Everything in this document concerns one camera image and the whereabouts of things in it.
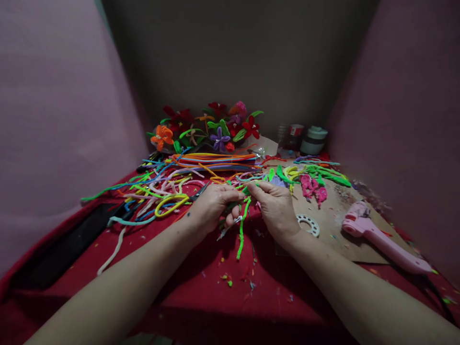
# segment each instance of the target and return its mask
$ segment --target pink glue gun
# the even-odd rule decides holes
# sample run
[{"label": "pink glue gun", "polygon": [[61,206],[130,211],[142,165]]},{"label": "pink glue gun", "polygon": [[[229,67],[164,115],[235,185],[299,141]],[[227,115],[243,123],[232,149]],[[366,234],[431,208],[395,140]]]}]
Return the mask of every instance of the pink glue gun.
[{"label": "pink glue gun", "polygon": [[431,272],[431,266],[425,260],[406,252],[388,238],[369,218],[370,209],[363,201],[354,203],[342,222],[342,229],[354,237],[364,236],[399,267],[412,274]]}]

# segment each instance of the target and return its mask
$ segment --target plastic ring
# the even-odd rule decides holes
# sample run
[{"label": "plastic ring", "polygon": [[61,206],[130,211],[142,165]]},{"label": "plastic ring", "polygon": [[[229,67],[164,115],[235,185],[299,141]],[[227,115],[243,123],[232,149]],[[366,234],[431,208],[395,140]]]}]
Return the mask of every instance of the plastic ring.
[{"label": "plastic ring", "polygon": [[298,214],[296,215],[296,217],[297,217],[297,221],[299,222],[299,224],[301,222],[304,222],[311,226],[310,230],[306,230],[307,232],[312,234],[314,237],[318,237],[320,235],[320,226],[312,217],[304,215],[304,214]]}]

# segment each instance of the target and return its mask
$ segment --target white jar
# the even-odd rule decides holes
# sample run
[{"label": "white jar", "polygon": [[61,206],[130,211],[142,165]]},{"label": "white jar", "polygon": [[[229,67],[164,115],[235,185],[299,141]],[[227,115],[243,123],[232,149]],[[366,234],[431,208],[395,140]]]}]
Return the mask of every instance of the white jar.
[{"label": "white jar", "polygon": [[327,130],[321,127],[311,126],[302,140],[300,152],[306,155],[316,155],[320,153],[326,142],[327,133]]}]

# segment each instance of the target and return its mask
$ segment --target forearm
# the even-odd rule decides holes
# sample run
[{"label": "forearm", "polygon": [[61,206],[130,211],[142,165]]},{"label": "forearm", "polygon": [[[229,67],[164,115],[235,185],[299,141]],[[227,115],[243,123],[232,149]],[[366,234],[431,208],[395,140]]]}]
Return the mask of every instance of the forearm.
[{"label": "forearm", "polygon": [[112,344],[150,307],[200,239],[179,221],[94,279],[30,340],[31,344]]},{"label": "forearm", "polygon": [[460,332],[424,304],[345,259],[306,232],[282,246],[361,344],[452,343]]}]

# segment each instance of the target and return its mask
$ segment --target bottle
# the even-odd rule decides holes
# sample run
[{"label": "bottle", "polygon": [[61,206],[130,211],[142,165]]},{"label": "bottle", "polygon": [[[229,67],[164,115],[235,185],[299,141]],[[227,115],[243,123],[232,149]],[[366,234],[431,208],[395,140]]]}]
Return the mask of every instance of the bottle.
[{"label": "bottle", "polygon": [[288,136],[289,125],[287,124],[280,124],[278,126],[278,131],[276,132],[276,141],[278,143],[278,147],[282,148],[286,142],[286,137]]},{"label": "bottle", "polygon": [[306,156],[320,153],[326,142],[327,133],[327,130],[321,127],[311,126],[302,140],[300,147],[301,154]]},{"label": "bottle", "polygon": [[284,149],[298,151],[300,148],[300,143],[302,141],[302,132],[304,126],[298,124],[292,124],[289,127],[289,136],[287,137],[286,144]]}]

